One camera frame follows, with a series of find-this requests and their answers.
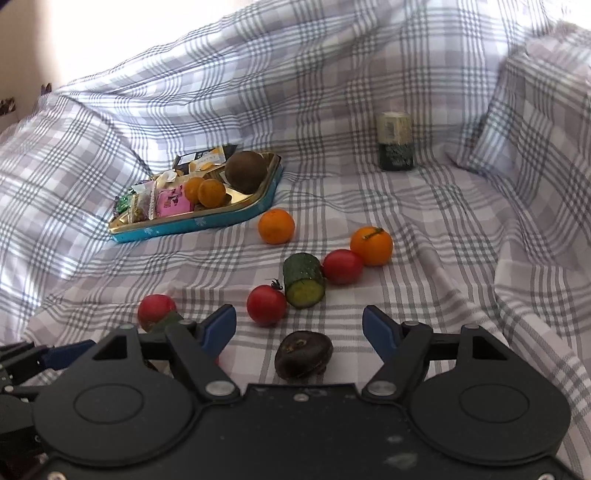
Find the red tomato left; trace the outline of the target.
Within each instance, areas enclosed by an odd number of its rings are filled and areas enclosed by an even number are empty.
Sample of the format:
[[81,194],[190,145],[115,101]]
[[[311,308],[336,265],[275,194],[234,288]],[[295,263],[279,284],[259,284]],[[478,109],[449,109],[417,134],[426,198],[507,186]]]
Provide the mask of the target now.
[[139,326],[148,332],[170,312],[176,310],[176,303],[171,297],[164,294],[148,295],[140,301],[137,308]]

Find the red tomato with stem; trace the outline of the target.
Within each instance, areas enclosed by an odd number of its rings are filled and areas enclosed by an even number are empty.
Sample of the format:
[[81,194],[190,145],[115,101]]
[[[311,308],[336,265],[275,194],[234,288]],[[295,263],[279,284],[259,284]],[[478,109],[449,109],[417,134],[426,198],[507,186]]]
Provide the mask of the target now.
[[252,289],[246,300],[246,311],[259,326],[272,327],[279,323],[287,312],[287,299],[280,281],[273,279],[270,284]]

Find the red tomato right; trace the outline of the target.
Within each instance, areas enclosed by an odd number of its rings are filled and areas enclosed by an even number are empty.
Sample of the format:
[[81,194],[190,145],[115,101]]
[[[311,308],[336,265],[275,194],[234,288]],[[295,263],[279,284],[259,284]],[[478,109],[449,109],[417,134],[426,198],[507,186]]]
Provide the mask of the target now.
[[363,275],[363,259],[349,249],[338,249],[325,256],[322,271],[332,284],[353,284]]

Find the dark brown avocado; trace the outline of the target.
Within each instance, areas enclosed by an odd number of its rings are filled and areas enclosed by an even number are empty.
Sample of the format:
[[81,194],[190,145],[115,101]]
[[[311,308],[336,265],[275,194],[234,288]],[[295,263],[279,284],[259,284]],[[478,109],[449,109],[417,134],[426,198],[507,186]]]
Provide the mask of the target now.
[[297,382],[325,373],[333,351],[332,340],[325,334],[308,330],[291,332],[276,351],[276,374],[288,382]]

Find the orange tangerine with stem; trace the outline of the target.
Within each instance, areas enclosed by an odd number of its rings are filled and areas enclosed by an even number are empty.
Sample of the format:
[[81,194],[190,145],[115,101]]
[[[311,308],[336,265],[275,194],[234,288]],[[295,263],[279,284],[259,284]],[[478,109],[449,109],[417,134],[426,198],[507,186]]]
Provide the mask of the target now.
[[363,265],[384,266],[392,258],[394,241],[383,228],[365,226],[353,233],[349,248],[362,257]]

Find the green cucumber piece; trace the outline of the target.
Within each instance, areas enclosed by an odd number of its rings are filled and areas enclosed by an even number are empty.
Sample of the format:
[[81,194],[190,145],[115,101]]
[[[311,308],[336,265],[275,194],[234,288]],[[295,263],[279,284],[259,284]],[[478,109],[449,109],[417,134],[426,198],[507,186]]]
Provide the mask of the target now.
[[318,304],[325,297],[322,264],[314,255],[295,253],[283,262],[284,295],[295,309]]

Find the blue gold metal tray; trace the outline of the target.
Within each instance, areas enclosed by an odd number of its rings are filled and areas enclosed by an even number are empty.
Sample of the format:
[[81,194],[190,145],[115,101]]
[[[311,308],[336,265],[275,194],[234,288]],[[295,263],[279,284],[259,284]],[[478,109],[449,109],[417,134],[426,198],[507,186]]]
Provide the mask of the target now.
[[[108,225],[113,239],[119,243],[134,242],[153,237],[182,234],[208,228],[226,227],[259,216],[273,203],[274,192],[283,175],[281,157],[273,152],[257,152],[269,161],[266,178],[252,194],[243,194],[233,189],[225,178],[223,165],[204,172],[182,175],[172,167],[153,178],[131,187],[133,193],[130,207],[121,215],[114,216]],[[189,213],[164,218],[156,216],[156,200],[163,189],[184,186],[191,177],[221,181],[226,195],[218,208],[205,208],[199,202],[192,204]]]

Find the orange tangerine on sofa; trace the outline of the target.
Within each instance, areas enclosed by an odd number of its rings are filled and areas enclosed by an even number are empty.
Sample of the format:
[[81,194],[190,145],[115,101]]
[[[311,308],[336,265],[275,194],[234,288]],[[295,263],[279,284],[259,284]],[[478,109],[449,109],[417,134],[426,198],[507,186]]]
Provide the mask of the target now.
[[270,209],[260,217],[257,230],[264,243],[280,245],[293,238],[296,224],[286,210]]

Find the pink snack packet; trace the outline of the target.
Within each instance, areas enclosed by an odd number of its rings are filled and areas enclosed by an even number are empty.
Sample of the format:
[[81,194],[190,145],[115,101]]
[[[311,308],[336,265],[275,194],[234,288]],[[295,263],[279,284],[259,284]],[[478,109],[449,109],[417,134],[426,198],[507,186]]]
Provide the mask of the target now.
[[158,193],[156,200],[156,216],[158,218],[185,214],[192,210],[192,204],[184,195],[182,185],[163,189]]

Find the orange in tray front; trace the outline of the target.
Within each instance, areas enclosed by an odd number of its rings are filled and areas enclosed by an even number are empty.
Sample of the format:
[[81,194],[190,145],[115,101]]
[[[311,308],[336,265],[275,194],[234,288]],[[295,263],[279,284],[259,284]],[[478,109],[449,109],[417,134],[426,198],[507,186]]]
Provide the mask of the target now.
[[224,202],[225,187],[221,181],[215,179],[203,180],[197,191],[199,203],[205,208],[218,208]]

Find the orange in tray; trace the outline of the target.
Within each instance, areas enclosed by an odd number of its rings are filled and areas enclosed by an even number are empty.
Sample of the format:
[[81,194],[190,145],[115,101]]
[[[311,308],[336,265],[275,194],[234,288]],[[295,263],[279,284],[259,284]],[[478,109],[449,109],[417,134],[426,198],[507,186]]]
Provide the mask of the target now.
[[218,208],[224,202],[225,187],[221,181],[215,179],[203,180],[197,191],[199,203],[205,208]]
[[184,183],[183,194],[191,204],[196,204],[199,202],[198,190],[202,182],[204,182],[204,178],[202,177],[191,177]]

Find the orange in tray behind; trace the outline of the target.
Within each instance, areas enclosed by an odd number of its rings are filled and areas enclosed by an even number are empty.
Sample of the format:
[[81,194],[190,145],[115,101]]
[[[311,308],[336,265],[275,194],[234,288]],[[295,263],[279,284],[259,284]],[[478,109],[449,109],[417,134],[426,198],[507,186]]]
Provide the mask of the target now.
[[184,183],[183,194],[191,204],[196,204],[199,202],[198,190],[202,182],[204,182],[204,178],[202,177],[191,177]]

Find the green candy wrapper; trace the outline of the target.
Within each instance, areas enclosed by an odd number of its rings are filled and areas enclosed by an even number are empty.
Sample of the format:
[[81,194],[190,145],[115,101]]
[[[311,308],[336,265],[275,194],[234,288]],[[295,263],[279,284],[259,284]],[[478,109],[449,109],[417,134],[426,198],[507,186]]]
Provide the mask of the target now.
[[113,214],[115,216],[123,214],[131,204],[133,193],[125,193],[120,197],[116,197],[113,204]]

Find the brown round fruit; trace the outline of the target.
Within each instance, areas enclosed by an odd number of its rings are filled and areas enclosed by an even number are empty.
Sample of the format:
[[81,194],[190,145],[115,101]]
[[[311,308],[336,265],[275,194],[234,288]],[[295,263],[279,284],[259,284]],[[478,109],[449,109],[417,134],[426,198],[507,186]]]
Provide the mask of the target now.
[[269,161],[262,154],[242,151],[229,157],[224,175],[233,189],[243,194],[252,194],[266,178],[267,168]]

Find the yellow black snack packet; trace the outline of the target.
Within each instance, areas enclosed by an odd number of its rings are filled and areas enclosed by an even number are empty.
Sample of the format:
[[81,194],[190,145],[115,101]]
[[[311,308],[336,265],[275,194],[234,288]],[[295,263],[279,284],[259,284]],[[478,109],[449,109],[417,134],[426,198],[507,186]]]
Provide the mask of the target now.
[[238,146],[228,144],[207,150],[177,155],[173,161],[172,169],[180,172],[182,175],[204,172],[213,167],[223,165],[228,161],[228,158],[235,153],[236,148],[238,148]]

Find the grey plaid sofa cover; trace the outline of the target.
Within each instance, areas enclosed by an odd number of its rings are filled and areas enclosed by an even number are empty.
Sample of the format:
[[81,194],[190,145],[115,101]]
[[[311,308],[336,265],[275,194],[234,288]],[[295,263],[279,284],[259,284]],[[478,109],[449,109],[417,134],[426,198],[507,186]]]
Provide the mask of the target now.
[[[107,242],[81,261],[31,256],[1,239],[1,340],[97,340],[153,292],[187,317],[230,303],[238,331],[222,364],[236,382],[276,380],[273,356],[297,329],[325,332],[328,383],[363,383],[377,356],[369,304],[399,321],[455,332],[477,323],[548,376],[572,421],[561,460],[590,474],[590,188],[519,191],[463,167],[510,56],[559,28],[544,1],[263,1],[49,94],[104,116],[151,173],[222,144],[283,160],[274,203],[294,240],[263,244],[256,222]],[[377,114],[412,118],[415,166],[379,166]],[[381,227],[394,250],[359,281],[287,312],[272,327],[246,311],[283,262],[321,264],[353,233]]]

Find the plaid pillow left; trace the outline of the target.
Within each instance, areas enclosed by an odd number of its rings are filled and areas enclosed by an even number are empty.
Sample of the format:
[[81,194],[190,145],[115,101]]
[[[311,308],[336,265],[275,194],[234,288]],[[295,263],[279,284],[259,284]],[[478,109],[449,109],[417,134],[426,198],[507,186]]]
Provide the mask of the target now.
[[148,168],[104,116],[64,96],[1,135],[1,239],[81,261],[108,240],[113,201]]

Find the plaid pillow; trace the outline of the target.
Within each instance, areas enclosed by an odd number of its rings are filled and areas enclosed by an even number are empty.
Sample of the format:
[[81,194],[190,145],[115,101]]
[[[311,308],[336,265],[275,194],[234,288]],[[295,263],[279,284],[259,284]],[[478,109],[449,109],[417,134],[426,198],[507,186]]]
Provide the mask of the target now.
[[148,168],[104,116],[64,96],[1,135],[1,239],[81,261],[108,240],[113,201]]
[[507,58],[463,167],[519,191],[590,188],[590,32],[561,24]]

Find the white green cylindrical can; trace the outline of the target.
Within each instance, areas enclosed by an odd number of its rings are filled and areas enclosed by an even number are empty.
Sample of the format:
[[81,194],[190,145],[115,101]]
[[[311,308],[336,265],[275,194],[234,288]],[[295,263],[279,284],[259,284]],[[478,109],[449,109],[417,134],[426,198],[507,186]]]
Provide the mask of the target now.
[[379,166],[385,171],[409,171],[415,166],[412,118],[406,112],[377,114]]

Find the plaid pillow right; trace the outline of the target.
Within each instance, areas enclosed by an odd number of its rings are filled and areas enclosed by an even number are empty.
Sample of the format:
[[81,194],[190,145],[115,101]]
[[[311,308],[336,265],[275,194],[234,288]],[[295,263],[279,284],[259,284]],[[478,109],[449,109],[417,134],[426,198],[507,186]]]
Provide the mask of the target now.
[[507,58],[463,167],[519,191],[590,188],[590,32],[561,24]]

